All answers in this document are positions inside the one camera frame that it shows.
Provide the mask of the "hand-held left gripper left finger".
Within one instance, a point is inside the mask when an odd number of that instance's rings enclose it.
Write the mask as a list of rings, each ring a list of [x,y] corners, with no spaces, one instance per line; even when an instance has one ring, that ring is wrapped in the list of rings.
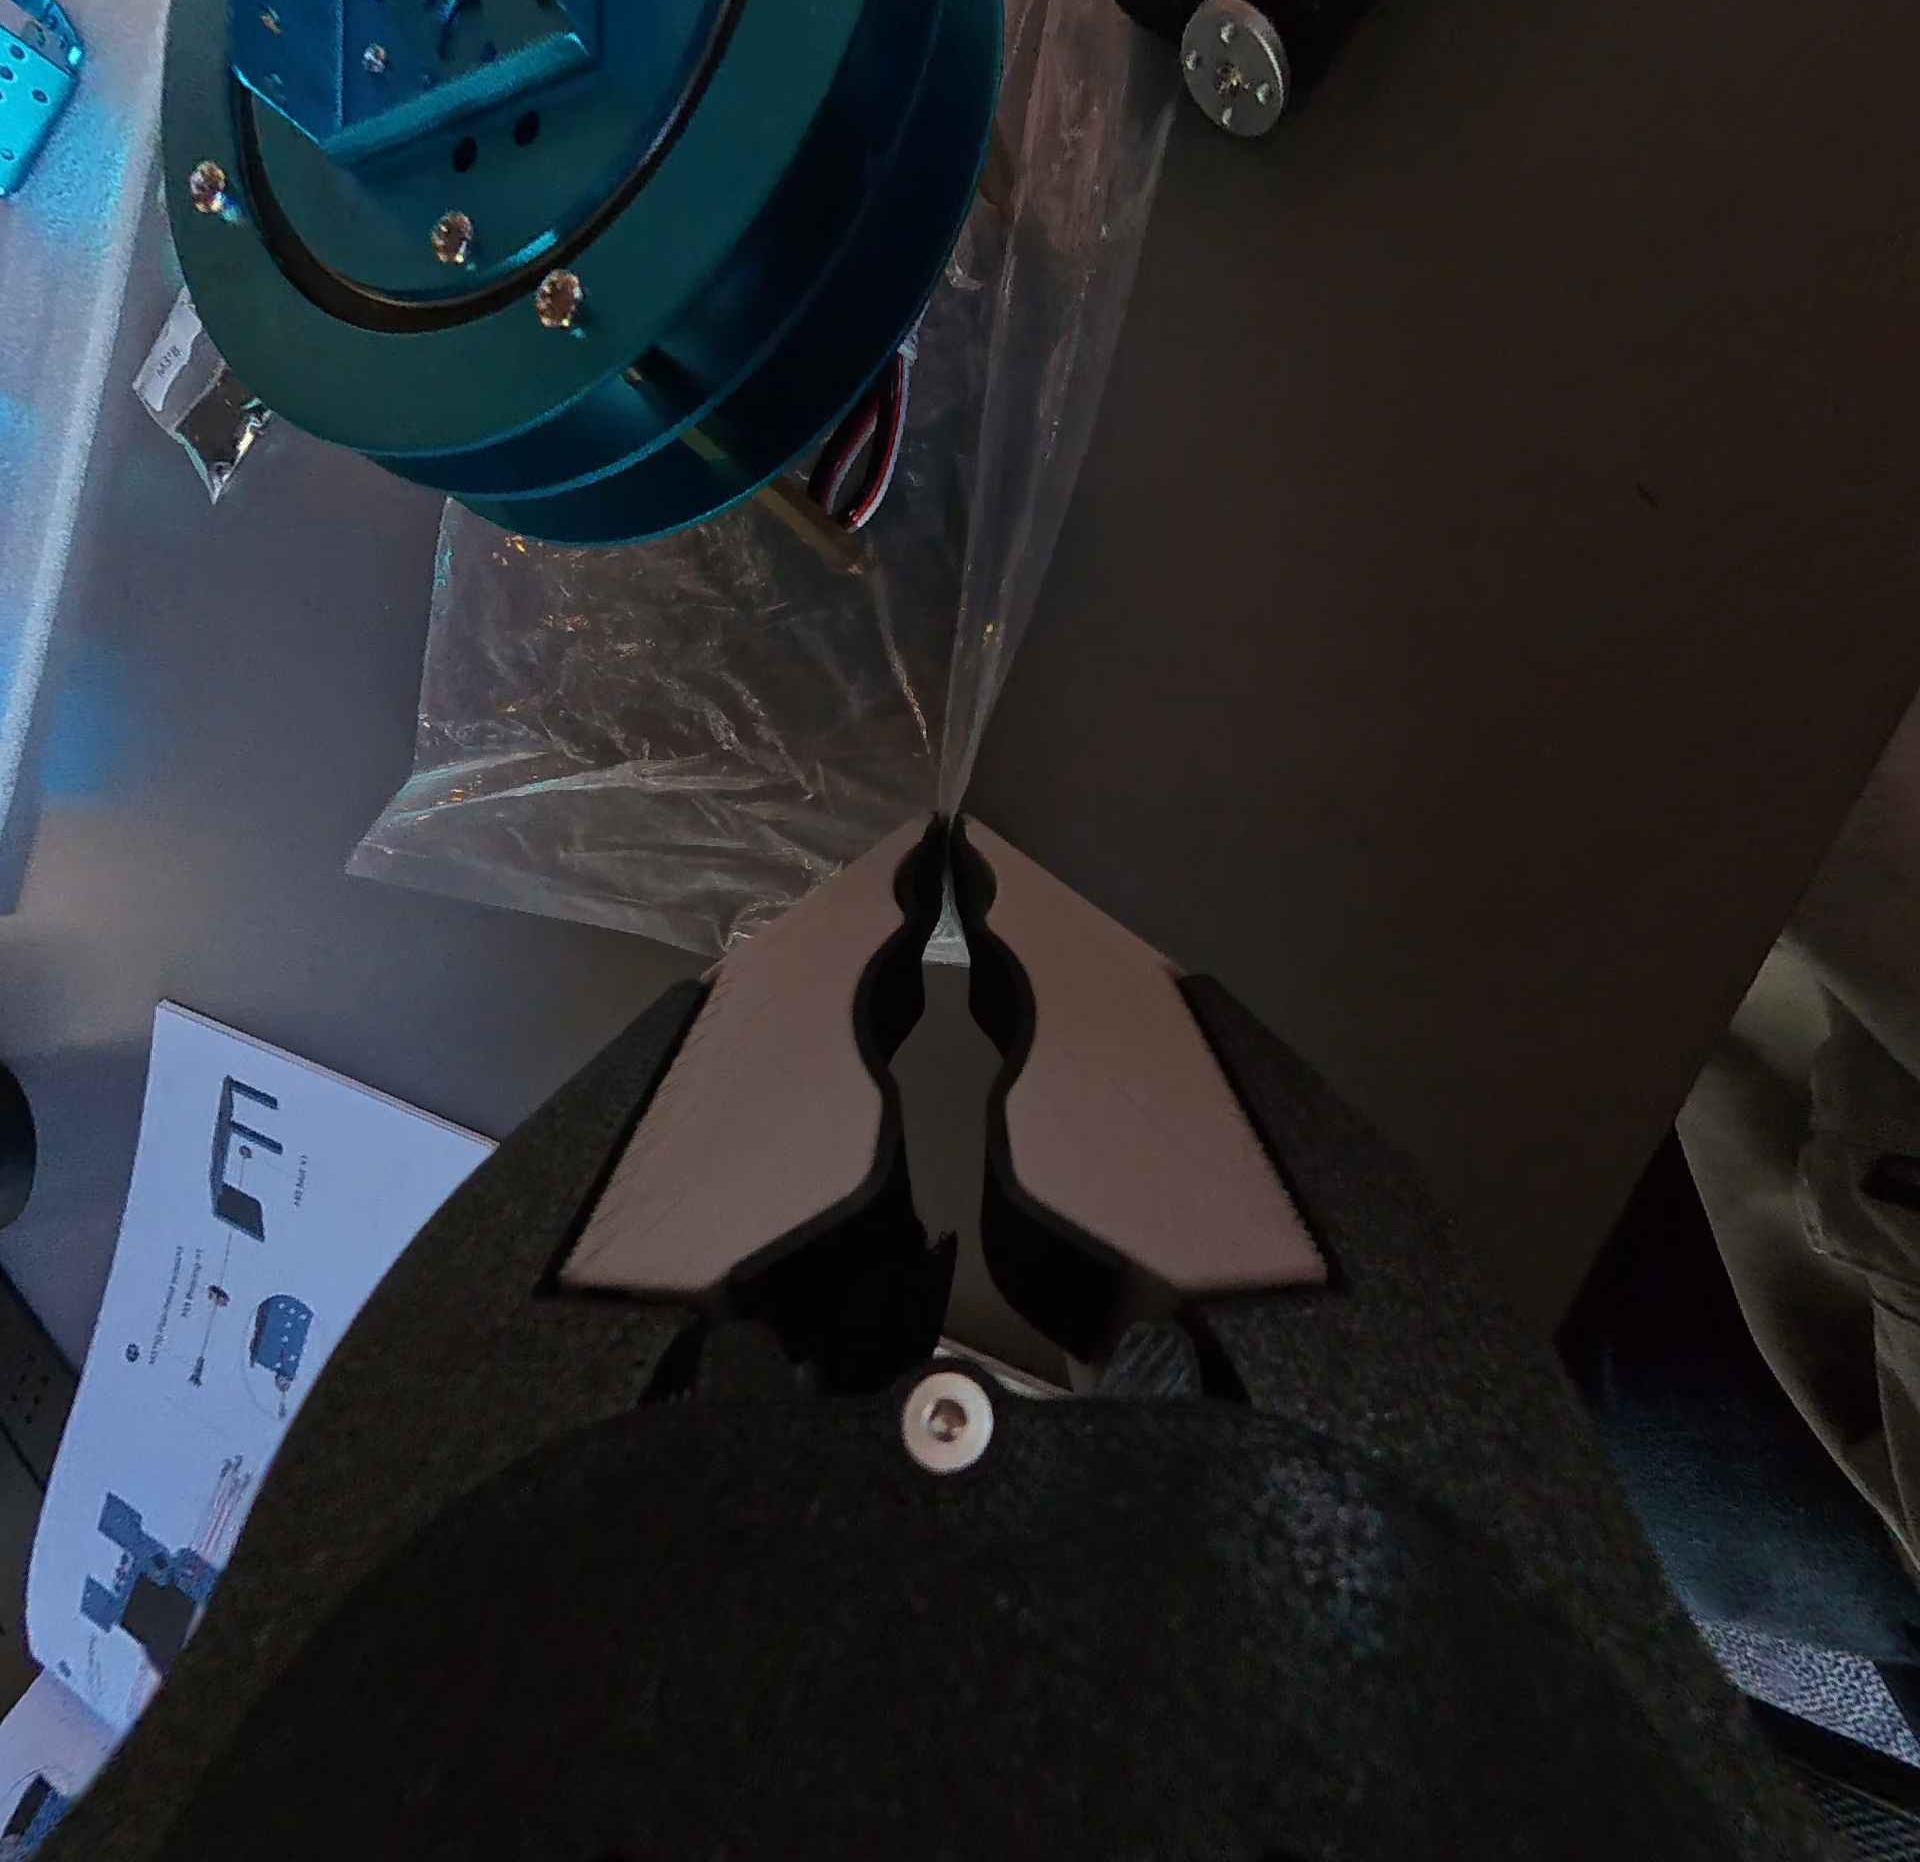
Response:
[[[911,821],[715,963],[563,1288],[752,1323],[826,1392],[931,1357],[956,1240],[915,1211],[893,1058],[946,859],[945,819]]]

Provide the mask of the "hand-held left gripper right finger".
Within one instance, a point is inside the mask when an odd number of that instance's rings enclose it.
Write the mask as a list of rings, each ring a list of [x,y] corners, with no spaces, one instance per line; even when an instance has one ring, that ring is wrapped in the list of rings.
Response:
[[[1188,976],[974,819],[949,828],[969,1004],[997,1055],[981,1250],[1071,1359],[1191,1302],[1331,1269],[1188,1002]]]

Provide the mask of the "large clear plastic bag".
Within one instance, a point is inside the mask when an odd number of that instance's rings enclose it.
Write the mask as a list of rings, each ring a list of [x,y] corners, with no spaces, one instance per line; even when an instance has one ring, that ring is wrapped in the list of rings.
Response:
[[[828,555],[754,500],[566,551],[448,504],[413,767],[347,872],[719,956],[960,806],[1122,335],[1172,116],[1118,0],[1007,0],[1014,204],[925,313],[898,475]]]

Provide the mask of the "blue round metal turntable base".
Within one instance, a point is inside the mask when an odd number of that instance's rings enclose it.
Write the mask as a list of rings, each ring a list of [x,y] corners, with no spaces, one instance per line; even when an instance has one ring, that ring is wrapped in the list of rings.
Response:
[[[215,347],[492,524],[636,543],[869,395],[972,215],[1003,0],[171,0]]]

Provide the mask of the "black servo with metal horn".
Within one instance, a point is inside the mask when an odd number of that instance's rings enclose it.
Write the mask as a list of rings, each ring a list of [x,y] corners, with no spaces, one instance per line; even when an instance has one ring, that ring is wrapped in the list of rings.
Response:
[[[1175,48],[1185,90],[1227,135],[1268,135],[1330,72],[1376,0],[1118,0]]]

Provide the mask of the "dark grey desk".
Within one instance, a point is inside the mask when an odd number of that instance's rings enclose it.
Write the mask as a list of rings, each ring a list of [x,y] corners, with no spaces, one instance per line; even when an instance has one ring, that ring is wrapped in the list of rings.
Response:
[[[1915,694],[1915,0],[1380,0],[1301,116],[1182,101],[969,812],[1219,978],[1556,1328]],[[80,1361],[153,1013],[502,1137],[658,942],[345,872],[438,510],[130,375],[35,706],[4,1265]]]

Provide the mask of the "white instruction sheet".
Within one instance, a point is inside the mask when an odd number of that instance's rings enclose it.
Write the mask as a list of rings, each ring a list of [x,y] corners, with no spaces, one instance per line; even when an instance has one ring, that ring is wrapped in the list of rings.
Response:
[[[156,1013],[136,1161],[27,1570],[30,1651],[124,1737],[351,1321],[493,1141]]]

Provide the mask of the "grey fabric chair seat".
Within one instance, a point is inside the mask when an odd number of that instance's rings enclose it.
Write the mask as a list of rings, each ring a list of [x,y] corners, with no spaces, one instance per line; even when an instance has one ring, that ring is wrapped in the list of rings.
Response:
[[[1915,1819],[1919,1597],[1701,1255],[1608,1250],[1558,1347],[1685,1617],[1802,1773]]]

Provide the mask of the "group of hardware zip bags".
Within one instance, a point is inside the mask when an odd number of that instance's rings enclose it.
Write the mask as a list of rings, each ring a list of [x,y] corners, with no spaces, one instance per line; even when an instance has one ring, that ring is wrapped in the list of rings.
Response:
[[[188,457],[213,504],[229,495],[275,419],[272,409],[229,364],[186,287],[174,293],[142,359],[132,394]]]

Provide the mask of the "blue metal bracket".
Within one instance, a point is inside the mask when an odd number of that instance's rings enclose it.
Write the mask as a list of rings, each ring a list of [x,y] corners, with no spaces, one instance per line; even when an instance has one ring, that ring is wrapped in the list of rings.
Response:
[[[57,0],[3,0],[3,198],[33,175],[83,70],[85,42]]]

